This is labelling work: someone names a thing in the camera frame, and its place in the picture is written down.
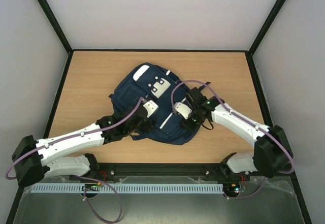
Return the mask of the navy blue student backpack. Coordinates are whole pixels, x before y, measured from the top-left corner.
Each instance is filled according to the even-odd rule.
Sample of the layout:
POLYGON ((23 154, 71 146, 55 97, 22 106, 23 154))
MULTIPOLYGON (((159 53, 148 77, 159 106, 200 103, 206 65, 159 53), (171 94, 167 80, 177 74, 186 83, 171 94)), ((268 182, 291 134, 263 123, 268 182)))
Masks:
POLYGON ((183 145, 197 134, 199 125, 190 132, 181 125, 182 115, 173 113, 171 97, 174 102, 190 106, 185 99, 189 91, 187 85, 182 84, 171 95, 179 83, 180 78, 170 70, 145 62, 136 66, 109 95, 114 112, 124 112, 135 106, 140 97, 158 105, 158 110, 150 116, 156 122, 155 126, 149 133, 136 131, 137 135, 131 136, 134 141, 147 138, 161 143, 183 145))

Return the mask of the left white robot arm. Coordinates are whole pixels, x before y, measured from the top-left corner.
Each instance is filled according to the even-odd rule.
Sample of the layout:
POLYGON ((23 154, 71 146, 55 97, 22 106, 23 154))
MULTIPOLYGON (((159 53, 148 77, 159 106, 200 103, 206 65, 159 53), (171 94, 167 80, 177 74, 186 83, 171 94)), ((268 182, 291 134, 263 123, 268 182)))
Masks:
POLYGON ((15 176, 20 187, 31 186, 52 176, 94 177, 98 162, 91 153, 71 157, 76 151, 120 141, 137 130, 153 127, 150 117, 158 107, 146 102, 123 113, 104 116, 80 130, 54 138, 24 137, 12 155, 15 176))

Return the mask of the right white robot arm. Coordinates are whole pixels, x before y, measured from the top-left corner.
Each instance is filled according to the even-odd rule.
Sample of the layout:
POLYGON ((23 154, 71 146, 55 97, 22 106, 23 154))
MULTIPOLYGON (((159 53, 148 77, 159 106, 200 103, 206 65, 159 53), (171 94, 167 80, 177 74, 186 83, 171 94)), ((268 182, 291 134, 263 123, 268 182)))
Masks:
POLYGON ((176 102, 174 109, 183 116, 182 125, 187 130, 208 121, 226 127, 253 147, 253 152, 231 153, 221 162, 225 178, 233 179, 242 172, 257 172, 268 178, 291 173, 293 153, 283 128, 260 124, 216 96, 208 99, 196 87, 185 98, 188 103, 176 102))

